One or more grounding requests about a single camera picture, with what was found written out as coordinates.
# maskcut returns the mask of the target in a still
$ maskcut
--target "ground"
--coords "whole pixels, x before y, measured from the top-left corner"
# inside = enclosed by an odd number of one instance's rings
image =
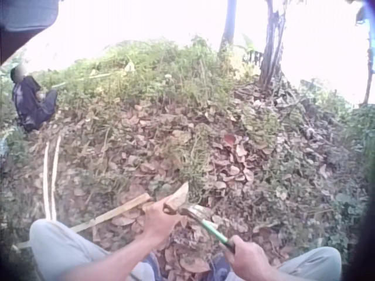
[[[272,265],[324,245],[346,262],[366,201],[358,147],[309,91],[285,77],[264,90],[251,67],[231,62],[235,69],[218,65],[195,39],[186,48],[123,44],[96,61],[36,73],[46,88],[66,83],[52,120],[22,141],[24,154],[10,156],[2,179],[7,245],[27,241],[31,223],[45,217],[44,151],[49,142],[53,159],[60,135],[57,219],[70,227],[188,181],[190,202],[208,207],[226,236],[259,243]],[[80,234],[115,251],[143,222],[140,206]],[[155,250],[170,281],[199,280],[218,251],[190,220]]]

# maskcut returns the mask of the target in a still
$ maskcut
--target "hand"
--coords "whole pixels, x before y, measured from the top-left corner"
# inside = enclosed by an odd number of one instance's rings
[[[250,281],[270,281],[274,279],[276,270],[268,263],[263,249],[258,244],[244,242],[236,235],[230,241],[235,246],[235,254],[225,246],[222,248],[238,277]]]
[[[163,212],[164,203],[169,197],[153,203],[145,212],[145,225],[143,235],[151,239],[155,246],[160,245],[171,234],[175,225],[181,220],[180,215],[167,215]]]

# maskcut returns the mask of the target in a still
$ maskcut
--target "tree trunk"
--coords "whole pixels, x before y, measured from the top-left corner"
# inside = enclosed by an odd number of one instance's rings
[[[261,65],[261,74],[259,82],[265,90],[271,82],[275,73],[275,69],[280,71],[280,61],[282,48],[282,35],[284,34],[286,22],[286,4],[284,5],[284,13],[279,16],[279,11],[273,12],[272,0],[267,0],[268,6],[268,25],[267,25],[267,39],[264,49],[263,62]],[[278,31],[278,41],[275,47],[275,34]]]
[[[223,37],[221,39],[219,55],[225,51],[227,45],[233,44],[234,28],[236,26],[236,7],[237,0],[228,0],[227,18],[225,21]]]
[[[371,35],[370,35],[370,38],[369,38],[369,50],[367,51],[367,54],[368,54],[368,57],[369,57],[368,61],[367,61],[367,69],[368,69],[367,87],[366,87],[366,95],[364,96],[362,106],[369,104],[371,82],[372,82],[372,79],[373,79],[373,52],[372,52],[372,49],[371,49]]]

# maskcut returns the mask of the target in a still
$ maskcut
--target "leaf litter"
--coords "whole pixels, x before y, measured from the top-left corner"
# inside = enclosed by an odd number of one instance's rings
[[[43,151],[46,141],[53,143],[63,133],[59,221],[68,226],[88,221],[146,191],[157,200],[188,181],[189,200],[211,209],[220,232],[258,243],[278,266],[291,252],[302,253],[306,245],[336,234],[332,226],[338,211],[326,197],[353,186],[348,174],[355,187],[362,178],[352,162],[336,156],[351,151],[340,144],[339,130],[328,124],[322,109],[305,99],[291,111],[288,105],[295,101],[285,92],[299,93],[283,81],[274,83],[276,89],[271,95],[256,83],[237,85],[221,108],[212,101],[187,105],[178,98],[150,102],[138,97],[134,105],[102,96],[75,110],[61,107],[52,121],[30,134],[33,161],[14,168],[4,180],[25,203],[9,215],[25,229],[43,217],[38,207]],[[286,100],[282,106],[280,98]],[[334,153],[328,161],[326,155],[336,150],[345,153]],[[351,195],[365,196],[362,191]],[[83,234],[115,251],[142,232],[150,204]],[[32,216],[16,215],[31,211]],[[353,237],[348,228],[346,233]],[[168,280],[197,280],[219,250],[205,230],[184,220],[157,254]]]

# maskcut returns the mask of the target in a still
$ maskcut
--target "person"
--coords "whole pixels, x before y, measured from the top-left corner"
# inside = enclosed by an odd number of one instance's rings
[[[16,106],[19,124],[26,132],[38,130],[55,112],[57,91],[48,91],[45,98],[39,101],[41,87],[32,76],[25,76],[25,69],[21,64],[11,70],[11,79],[15,84],[12,101]]]
[[[30,228],[30,246],[45,281],[162,281],[152,250],[162,244],[180,221],[163,212],[168,197],[155,202],[145,215],[143,233],[130,244],[109,253],[60,222],[37,220]],[[234,236],[235,254],[213,258],[205,281],[336,281],[341,276],[340,253],[330,247],[314,249],[285,262],[278,269],[268,263],[263,249]]]

